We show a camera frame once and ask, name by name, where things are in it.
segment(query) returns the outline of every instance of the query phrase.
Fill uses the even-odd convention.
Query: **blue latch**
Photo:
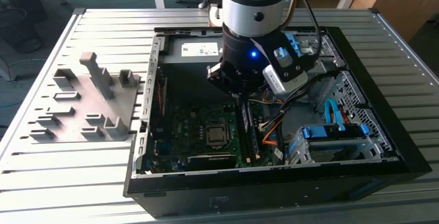
[[[326,138],[329,137],[327,131],[325,130],[325,126],[309,126],[302,129],[305,138]]]
[[[310,129],[307,127],[302,129],[302,132],[303,132],[303,137],[305,138],[310,138],[311,137]]]
[[[365,135],[369,136],[371,134],[369,125],[362,124],[359,127],[362,128],[362,131],[363,131]]]

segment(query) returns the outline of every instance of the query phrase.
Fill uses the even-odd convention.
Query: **aluminum profile table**
[[[382,18],[369,10],[317,10],[323,26],[339,26],[415,140],[434,171],[393,185],[361,201],[239,213],[159,219],[167,222],[258,218],[258,221],[402,223],[439,220],[439,81]],[[309,26],[305,10],[293,26]],[[59,65],[85,71],[79,54],[94,51],[111,73],[131,69],[146,76],[154,28],[209,26],[197,9],[97,10],[75,14],[55,45],[0,143],[2,223],[134,223],[155,221],[123,197],[130,145],[115,142],[37,143],[29,139],[42,97]],[[137,103],[141,104],[142,93]],[[139,129],[141,107],[131,130]]]

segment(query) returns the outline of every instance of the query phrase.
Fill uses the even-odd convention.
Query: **blue cable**
[[[16,105],[16,104],[20,104],[23,101],[20,101],[20,102],[16,102],[16,103],[12,103],[12,104],[8,104],[8,105],[4,105],[4,106],[0,106],[0,108],[3,108],[3,107],[11,107],[11,106],[14,106],[14,105]]]
[[[338,124],[338,126],[341,127],[341,130],[346,130],[346,127],[343,125],[342,112],[338,110],[335,100],[330,99],[330,98],[325,102],[325,120],[326,120],[326,123],[331,123],[330,106],[333,107],[333,112],[334,112],[334,123]]]

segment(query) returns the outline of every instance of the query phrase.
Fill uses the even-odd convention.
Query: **power supply label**
[[[217,56],[218,43],[185,43],[182,45],[182,57]]]

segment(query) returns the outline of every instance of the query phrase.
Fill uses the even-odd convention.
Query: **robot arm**
[[[306,81],[315,57],[299,57],[283,34],[285,0],[223,0],[223,58],[209,81],[225,92],[251,95],[265,81],[286,94]]]

